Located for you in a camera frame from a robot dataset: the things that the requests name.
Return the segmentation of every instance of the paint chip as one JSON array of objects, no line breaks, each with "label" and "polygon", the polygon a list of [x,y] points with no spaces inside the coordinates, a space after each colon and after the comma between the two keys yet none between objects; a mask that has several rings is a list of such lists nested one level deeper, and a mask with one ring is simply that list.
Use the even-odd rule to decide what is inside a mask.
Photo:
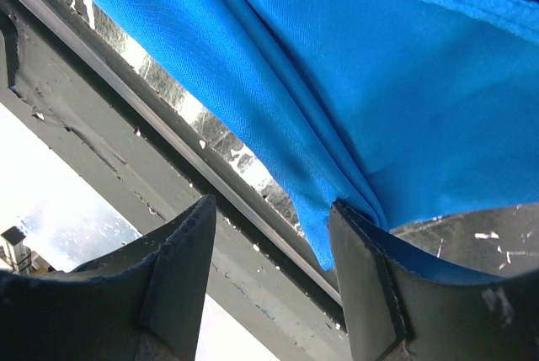
[{"label": "paint chip", "polygon": [[442,237],[441,240],[440,240],[440,246],[438,247],[438,253],[436,254],[436,256],[438,258],[440,258],[440,255],[441,255],[441,247],[442,245],[444,244],[444,238]]},{"label": "paint chip", "polygon": [[490,233],[476,233],[475,234],[476,239],[499,239],[499,235],[491,231]]},{"label": "paint chip", "polygon": [[45,116],[40,111],[36,111],[32,114],[36,119],[40,119],[41,121],[45,121]]}]

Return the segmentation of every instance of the scratched metal surface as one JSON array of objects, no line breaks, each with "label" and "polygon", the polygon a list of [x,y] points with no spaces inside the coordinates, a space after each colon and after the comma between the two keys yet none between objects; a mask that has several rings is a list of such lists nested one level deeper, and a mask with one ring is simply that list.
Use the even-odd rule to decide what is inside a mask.
[{"label": "scratched metal surface", "polygon": [[196,98],[168,75],[146,51],[92,0],[64,0],[88,26],[112,46],[200,136],[205,149],[217,152],[249,186],[303,236],[292,202],[260,160]]},{"label": "scratched metal surface", "polygon": [[[303,236],[290,198],[221,121],[174,81],[92,0],[64,1],[186,120],[199,134],[201,145],[219,153],[299,236]],[[538,221],[539,205],[524,205],[412,224],[393,233],[445,260],[509,276],[539,267]]]}]

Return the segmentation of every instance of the blue tarp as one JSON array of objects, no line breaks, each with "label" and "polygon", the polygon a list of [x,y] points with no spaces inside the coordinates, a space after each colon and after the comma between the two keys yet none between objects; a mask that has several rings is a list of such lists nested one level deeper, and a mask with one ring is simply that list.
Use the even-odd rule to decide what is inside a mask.
[{"label": "blue tarp", "polygon": [[385,230],[539,201],[539,0],[94,0],[291,196],[324,268]]}]

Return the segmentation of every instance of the white paint fleck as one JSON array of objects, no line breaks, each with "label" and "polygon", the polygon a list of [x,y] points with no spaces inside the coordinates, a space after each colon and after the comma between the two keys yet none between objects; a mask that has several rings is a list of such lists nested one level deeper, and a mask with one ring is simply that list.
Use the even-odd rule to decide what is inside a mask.
[{"label": "white paint fleck", "polygon": [[442,245],[444,244],[444,238],[442,237],[441,240],[440,240],[440,246],[438,247],[438,253],[436,254],[436,256],[438,258],[440,258],[440,255],[441,255],[441,247]]},{"label": "white paint fleck", "polygon": [[[71,0],[71,9],[75,10],[76,0]],[[88,26],[90,29],[95,30],[95,14],[93,12],[93,1],[83,0],[84,7],[86,8],[86,14],[88,15]]]},{"label": "white paint fleck", "polygon": [[476,239],[499,239],[499,235],[491,231],[490,233],[476,233],[475,234]]}]

